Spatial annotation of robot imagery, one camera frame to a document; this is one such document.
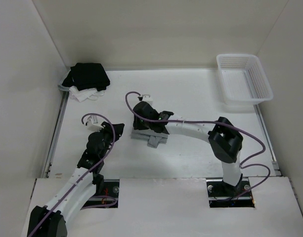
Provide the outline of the grey tank top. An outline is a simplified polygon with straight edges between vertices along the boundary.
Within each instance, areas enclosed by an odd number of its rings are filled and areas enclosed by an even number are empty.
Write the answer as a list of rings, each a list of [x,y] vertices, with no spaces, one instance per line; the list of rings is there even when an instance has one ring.
[[[147,130],[135,130],[132,129],[130,137],[131,139],[143,140],[147,142],[147,146],[151,148],[157,148],[159,144],[166,144],[168,140],[168,134],[156,133],[151,129]]]

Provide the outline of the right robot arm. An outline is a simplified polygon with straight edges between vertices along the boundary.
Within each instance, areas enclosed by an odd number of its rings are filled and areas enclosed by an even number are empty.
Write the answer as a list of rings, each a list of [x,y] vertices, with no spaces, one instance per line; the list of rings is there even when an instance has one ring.
[[[239,155],[243,136],[238,131],[218,124],[209,129],[203,124],[187,123],[173,112],[157,112],[145,101],[136,104],[133,111],[133,139],[145,139],[154,148],[160,143],[166,143],[169,135],[183,135],[205,141],[221,161],[223,191],[231,196],[240,190],[242,173]]]

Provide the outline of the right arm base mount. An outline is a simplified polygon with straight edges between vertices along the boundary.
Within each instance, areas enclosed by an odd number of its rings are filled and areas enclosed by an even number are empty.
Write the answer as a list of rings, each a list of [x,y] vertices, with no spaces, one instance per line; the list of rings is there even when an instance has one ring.
[[[207,192],[211,208],[254,208],[254,198],[250,189],[248,178],[244,178],[233,187],[222,179],[207,179]]]

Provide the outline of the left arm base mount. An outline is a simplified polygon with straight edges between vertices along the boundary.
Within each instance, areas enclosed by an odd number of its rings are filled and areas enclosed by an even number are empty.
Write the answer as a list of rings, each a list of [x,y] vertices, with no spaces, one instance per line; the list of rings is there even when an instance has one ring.
[[[95,194],[83,205],[82,209],[118,208],[120,180],[105,179],[103,175],[98,175],[95,181]]]

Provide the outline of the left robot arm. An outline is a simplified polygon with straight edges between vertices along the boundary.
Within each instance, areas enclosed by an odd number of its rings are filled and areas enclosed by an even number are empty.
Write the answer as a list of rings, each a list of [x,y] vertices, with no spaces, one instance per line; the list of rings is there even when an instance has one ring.
[[[64,187],[44,206],[35,206],[30,214],[27,236],[65,237],[68,226],[84,204],[104,191],[100,171],[110,149],[123,134],[125,125],[103,122],[89,135],[74,173]]]

